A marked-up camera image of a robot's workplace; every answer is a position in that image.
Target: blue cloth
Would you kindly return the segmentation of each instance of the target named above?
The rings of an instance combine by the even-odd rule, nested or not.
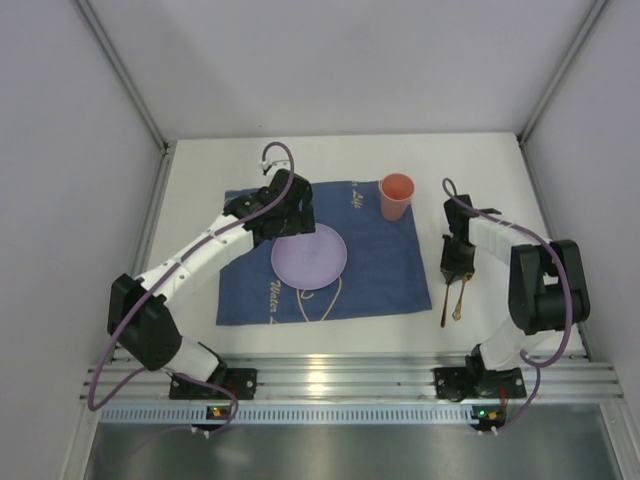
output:
[[[348,252],[342,289],[326,320],[431,310],[411,207],[391,223],[380,214],[378,182],[327,182],[312,188],[316,222],[337,231]],[[251,191],[229,191],[226,198]],[[273,242],[264,242],[222,270],[218,325],[305,321],[296,289],[282,283],[271,267],[272,248]],[[302,293],[309,321],[322,318],[338,283]]]

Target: white wall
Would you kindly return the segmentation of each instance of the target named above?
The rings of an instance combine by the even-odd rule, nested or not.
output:
[[[158,151],[70,1],[3,1],[0,64],[0,477],[56,478]]]
[[[519,131],[591,0],[93,0],[170,139]]]
[[[553,226],[580,244],[596,353],[640,425],[640,3],[611,2],[528,147]]]

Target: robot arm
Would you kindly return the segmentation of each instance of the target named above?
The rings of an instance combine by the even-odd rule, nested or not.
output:
[[[229,201],[215,221],[174,256],[135,279],[122,275],[113,283],[108,321],[111,335],[132,305],[164,278],[119,338],[147,370],[162,368],[213,384],[220,384],[224,378],[224,361],[205,345],[183,337],[174,315],[205,282],[263,241],[315,231],[311,186],[298,175],[273,209],[228,229],[228,225],[248,218],[283,192],[289,171],[279,167],[274,169],[275,174],[270,172],[268,187]],[[270,168],[263,165],[265,175]]]
[[[456,195],[472,206],[468,195]],[[445,235],[441,271],[448,284],[470,278],[475,269],[476,247],[486,250],[509,267],[509,317],[486,341],[466,357],[463,375],[469,388],[449,389],[442,398],[460,399],[460,392],[496,397],[500,387],[520,375],[520,352],[531,350],[565,327],[565,299],[558,271],[549,253],[507,221],[493,222],[477,216],[450,199],[444,204],[451,235]],[[494,209],[481,210],[502,220]],[[550,241],[567,273],[573,323],[586,320],[590,304],[580,252],[570,240]]]

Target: plastic cup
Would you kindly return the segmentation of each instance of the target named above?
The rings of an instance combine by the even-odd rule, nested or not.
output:
[[[387,175],[380,182],[380,210],[385,220],[397,222],[411,203],[415,187],[402,173]]]

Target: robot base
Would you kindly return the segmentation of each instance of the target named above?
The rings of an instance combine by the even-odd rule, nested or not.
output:
[[[466,367],[443,367],[433,371],[436,397],[461,402],[465,398],[526,398],[527,391],[519,368],[508,372],[487,372],[482,381],[469,375]]]
[[[228,368],[221,386],[233,393],[238,400],[253,400],[258,385],[258,371],[255,368]],[[179,377],[172,377],[171,400],[227,400],[219,392],[194,385]]]

